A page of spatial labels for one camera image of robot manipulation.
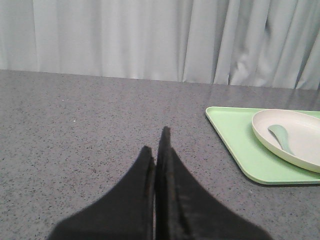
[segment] green tray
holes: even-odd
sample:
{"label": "green tray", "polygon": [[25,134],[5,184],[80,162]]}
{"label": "green tray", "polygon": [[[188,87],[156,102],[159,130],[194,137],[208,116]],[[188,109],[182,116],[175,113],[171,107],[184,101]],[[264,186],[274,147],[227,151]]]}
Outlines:
{"label": "green tray", "polygon": [[[265,185],[319,184],[320,173],[295,166],[265,148],[252,130],[252,117],[262,108],[219,107],[205,110],[243,173]],[[320,118],[320,111],[300,111]]]}

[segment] speckled granite countertop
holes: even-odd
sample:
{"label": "speckled granite countertop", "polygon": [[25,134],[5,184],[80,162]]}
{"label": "speckled granite countertop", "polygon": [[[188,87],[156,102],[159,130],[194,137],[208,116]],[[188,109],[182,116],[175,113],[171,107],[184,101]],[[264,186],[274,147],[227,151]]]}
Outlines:
{"label": "speckled granite countertop", "polygon": [[195,178],[275,240],[320,236],[320,186],[240,171],[206,107],[320,110],[320,93],[0,70],[0,239],[42,240],[114,186],[164,126]]}

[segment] white curtain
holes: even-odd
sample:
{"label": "white curtain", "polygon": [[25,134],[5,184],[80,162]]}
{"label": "white curtain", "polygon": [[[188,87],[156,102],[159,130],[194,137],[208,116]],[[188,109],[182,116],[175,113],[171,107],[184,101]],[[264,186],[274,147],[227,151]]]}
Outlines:
{"label": "white curtain", "polygon": [[319,0],[0,0],[0,69],[318,89]]}

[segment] black object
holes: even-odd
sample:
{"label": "black object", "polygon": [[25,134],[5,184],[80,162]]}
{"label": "black object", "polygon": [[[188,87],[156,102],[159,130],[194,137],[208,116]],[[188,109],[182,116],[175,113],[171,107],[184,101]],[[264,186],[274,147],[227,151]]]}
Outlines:
{"label": "black object", "polygon": [[151,240],[154,180],[154,159],[145,146],[110,192],[60,222],[48,240]]}
{"label": "black object", "polygon": [[165,127],[155,175],[156,240],[271,240],[223,206],[189,173]]}

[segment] green spoon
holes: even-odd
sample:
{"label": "green spoon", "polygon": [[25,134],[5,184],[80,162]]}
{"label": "green spoon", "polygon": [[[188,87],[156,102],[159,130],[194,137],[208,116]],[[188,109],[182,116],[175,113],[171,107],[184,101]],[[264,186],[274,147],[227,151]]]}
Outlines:
{"label": "green spoon", "polygon": [[288,132],[287,130],[278,124],[271,125],[268,127],[269,131],[275,136],[277,141],[279,142],[282,150],[286,151],[287,153],[294,155],[291,151],[289,144],[288,144]]}

